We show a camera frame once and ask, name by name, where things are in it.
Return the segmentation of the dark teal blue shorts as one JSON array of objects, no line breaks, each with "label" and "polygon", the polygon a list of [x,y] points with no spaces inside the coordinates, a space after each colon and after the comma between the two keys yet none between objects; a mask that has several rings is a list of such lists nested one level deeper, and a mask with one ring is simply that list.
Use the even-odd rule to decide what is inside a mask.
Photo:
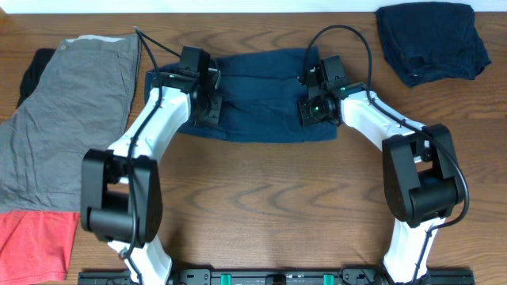
[{"label": "dark teal blue shorts", "polygon": [[299,83],[302,48],[237,54],[210,63],[221,79],[215,91],[222,97],[216,125],[188,121],[178,131],[207,139],[237,143],[304,143],[333,140],[337,128],[329,123],[304,127],[298,102],[307,99]]}]

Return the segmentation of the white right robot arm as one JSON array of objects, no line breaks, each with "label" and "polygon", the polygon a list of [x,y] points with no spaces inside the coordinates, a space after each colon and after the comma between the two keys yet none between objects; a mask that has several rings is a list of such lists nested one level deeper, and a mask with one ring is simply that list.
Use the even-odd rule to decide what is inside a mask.
[{"label": "white right robot arm", "polygon": [[452,225],[455,205],[469,204],[450,131],[408,119],[364,84],[311,87],[308,93],[298,103],[303,126],[344,124],[381,151],[384,195],[395,217],[383,266],[392,283],[422,283],[437,231]]}]

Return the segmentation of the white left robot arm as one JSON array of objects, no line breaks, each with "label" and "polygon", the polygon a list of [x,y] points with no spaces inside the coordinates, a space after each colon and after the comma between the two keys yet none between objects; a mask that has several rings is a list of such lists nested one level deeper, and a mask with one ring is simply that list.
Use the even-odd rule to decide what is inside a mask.
[{"label": "white left robot arm", "polygon": [[127,265],[123,272],[82,272],[80,284],[166,284],[173,262],[158,237],[162,193],[158,163],[189,119],[217,122],[221,79],[162,73],[131,127],[107,150],[82,161],[82,228],[108,244]]}]

